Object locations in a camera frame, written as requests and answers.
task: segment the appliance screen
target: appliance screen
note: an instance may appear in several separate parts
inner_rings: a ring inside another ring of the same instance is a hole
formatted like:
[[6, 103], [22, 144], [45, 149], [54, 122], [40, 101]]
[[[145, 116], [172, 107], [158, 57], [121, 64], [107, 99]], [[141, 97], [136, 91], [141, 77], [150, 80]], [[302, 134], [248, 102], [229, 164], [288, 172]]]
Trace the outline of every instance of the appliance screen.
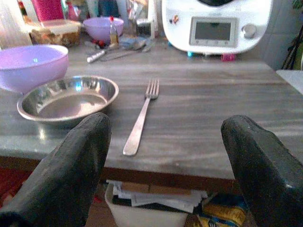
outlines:
[[229, 40], [231, 23], [197, 22], [195, 39]]

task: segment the small bottle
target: small bottle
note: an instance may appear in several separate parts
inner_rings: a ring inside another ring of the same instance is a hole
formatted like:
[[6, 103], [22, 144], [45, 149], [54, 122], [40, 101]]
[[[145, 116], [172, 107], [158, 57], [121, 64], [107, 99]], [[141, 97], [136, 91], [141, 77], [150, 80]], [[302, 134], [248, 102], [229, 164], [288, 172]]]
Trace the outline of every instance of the small bottle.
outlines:
[[109, 18], [110, 21], [110, 26], [109, 26], [109, 37], [110, 37], [110, 44], [111, 46], [113, 45], [118, 45], [119, 44], [119, 40], [118, 40], [118, 32], [117, 32], [117, 28], [114, 24], [114, 17], [111, 16]]

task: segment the paper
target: paper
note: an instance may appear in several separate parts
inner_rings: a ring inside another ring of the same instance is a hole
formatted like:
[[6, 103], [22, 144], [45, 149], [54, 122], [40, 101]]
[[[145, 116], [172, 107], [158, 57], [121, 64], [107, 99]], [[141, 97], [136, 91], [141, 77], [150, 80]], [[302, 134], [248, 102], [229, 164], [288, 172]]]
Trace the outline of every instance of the paper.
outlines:
[[[132, 185], [125, 184], [123, 187], [122, 182], [116, 181], [107, 181], [114, 185], [113, 194], [117, 195], [120, 199], [130, 199], [132, 201], [132, 206], [142, 206], [151, 203], [158, 203], [165, 206], [173, 207], [185, 212], [192, 213], [194, 207], [198, 206], [201, 200], [208, 198], [205, 191], [196, 191], [196, 190], [173, 190], [174, 193], [183, 193], [183, 194], [166, 194], [166, 193], [143, 193], [150, 190], [148, 185]], [[122, 188], [129, 188], [132, 191], [123, 190]], [[134, 192], [133, 189], [137, 188], [140, 192]], [[153, 192], [162, 192], [166, 191], [169, 188], [153, 188]]]

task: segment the stack of papers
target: stack of papers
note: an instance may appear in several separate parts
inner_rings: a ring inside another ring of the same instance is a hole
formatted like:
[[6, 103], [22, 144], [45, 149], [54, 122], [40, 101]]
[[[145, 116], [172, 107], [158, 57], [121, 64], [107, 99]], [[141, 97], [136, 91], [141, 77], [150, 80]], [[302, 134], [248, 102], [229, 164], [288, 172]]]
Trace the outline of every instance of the stack of papers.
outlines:
[[158, 203], [192, 213], [201, 200], [208, 198], [205, 191], [183, 190], [119, 181], [107, 181], [114, 185], [113, 195], [120, 199], [130, 199], [132, 206]]

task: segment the kitchen counter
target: kitchen counter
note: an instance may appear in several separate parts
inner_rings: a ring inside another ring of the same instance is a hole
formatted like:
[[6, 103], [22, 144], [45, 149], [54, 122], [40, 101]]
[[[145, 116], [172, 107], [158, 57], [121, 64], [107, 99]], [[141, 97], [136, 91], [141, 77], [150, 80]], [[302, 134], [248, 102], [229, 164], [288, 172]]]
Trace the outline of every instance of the kitchen counter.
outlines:
[[[226, 118], [243, 114], [272, 131], [303, 162], [303, 96], [249, 54], [234, 62], [188, 58], [157, 42], [149, 53], [93, 64], [85, 46], [70, 48], [66, 76], [101, 75], [120, 89], [107, 114], [112, 140], [103, 179], [238, 193], [221, 138]], [[138, 153], [122, 155], [150, 77], [160, 78]], [[64, 138], [59, 129], [23, 119], [20, 95], [0, 90], [0, 166], [33, 169]]]

